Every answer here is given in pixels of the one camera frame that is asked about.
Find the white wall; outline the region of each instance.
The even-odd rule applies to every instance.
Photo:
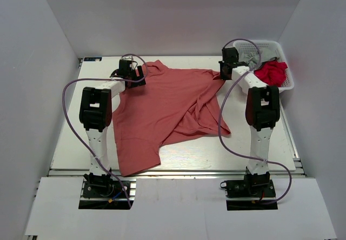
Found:
[[[46,0],[0,0],[0,235],[22,239],[78,59]]]
[[[283,104],[298,152],[346,239],[346,0],[301,0],[279,42],[295,81]]]
[[[299,0],[47,0],[78,57],[219,55],[236,37],[278,40]]]

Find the white laundry basket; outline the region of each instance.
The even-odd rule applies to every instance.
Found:
[[[286,73],[286,81],[279,87],[279,92],[284,90],[291,90],[294,87],[294,82],[292,78],[292,74],[290,68],[288,66],[285,55],[283,54],[282,48],[278,42],[275,41],[267,41],[267,40],[252,40],[260,49],[268,48],[269,50],[275,52],[276,57],[278,57],[279,62],[285,62],[287,64]],[[233,46],[238,50],[239,54],[247,53],[247,52],[257,52],[254,45],[250,44],[246,41],[235,41]]]

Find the white table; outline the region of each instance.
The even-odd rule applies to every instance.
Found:
[[[179,69],[213,69],[218,71],[218,56],[150,56],[144,57],[146,61],[159,59],[169,68]],[[83,62],[79,78],[108,78],[113,70],[118,68],[119,57],[103,57],[99,62]],[[76,131],[87,140],[82,124],[79,122],[78,114],[81,103],[82,90],[85,86],[97,86],[102,82],[78,82],[74,89],[69,117]],[[219,104],[225,93],[232,85],[227,81],[217,94]],[[231,129],[232,135],[224,141],[229,148],[247,155],[250,151],[250,129],[245,120],[246,95],[241,92],[239,86],[235,87],[230,95],[223,113],[223,118]],[[119,97],[112,101],[113,109],[119,104]],[[113,123],[108,129],[108,157],[113,170],[118,169],[116,146],[114,140]],[[295,157],[294,146],[287,132],[283,118],[277,122],[273,131],[269,160],[280,162],[290,170],[295,170],[293,157]],[[220,144],[218,137],[205,136],[196,140],[186,141],[160,148],[159,155],[161,165],[151,171],[244,171],[248,160],[236,157],[227,152]],[[64,122],[58,143],[55,149],[52,170],[88,170],[90,156],[88,150],[73,135],[67,123]],[[271,171],[281,171],[277,165],[269,165]]]
[[[131,210],[78,210],[83,178],[42,178],[25,234],[46,239],[331,239],[313,178],[293,179],[278,210],[227,211],[222,179],[138,179]],[[274,179],[277,195],[287,179]]]

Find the wrinkled fabric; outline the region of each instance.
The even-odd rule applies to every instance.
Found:
[[[266,62],[259,70],[255,71],[255,75],[268,85],[280,87],[286,81],[285,69],[287,69],[286,63]]]
[[[260,52],[261,63],[277,60],[276,53],[268,48],[260,48]],[[241,52],[239,55],[239,62],[246,62],[250,68],[253,68],[259,60],[260,56],[257,51],[246,53]]]
[[[147,84],[121,93],[112,116],[122,176],[159,165],[160,146],[217,135],[219,72],[147,65]],[[224,120],[221,127],[222,135],[230,134]]]

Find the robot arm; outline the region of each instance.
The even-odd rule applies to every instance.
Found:
[[[235,48],[224,48],[222,58],[219,62],[221,79],[238,80],[250,70],[245,63],[238,61],[238,51]],[[250,156],[264,161],[250,159],[244,180],[227,183],[228,196],[231,198],[256,196],[267,188],[273,188],[269,186],[272,181],[266,160],[270,137],[280,118],[278,87],[268,86],[253,72],[248,73],[238,84],[248,95],[245,117],[251,130]]]
[[[119,69],[114,71],[111,77],[116,74],[132,81],[143,78],[141,66],[138,66],[136,72],[132,63],[132,58],[121,59]],[[111,170],[107,155],[107,130],[112,121],[112,98],[119,95],[126,88],[140,85],[145,85],[145,80],[139,83],[108,81],[95,88],[85,87],[83,89],[79,120],[83,123],[88,135],[89,146],[107,170]],[[90,158],[90,173],[95,176],[104,175],[105,171],[99,167],[95,157],[90,154]]]

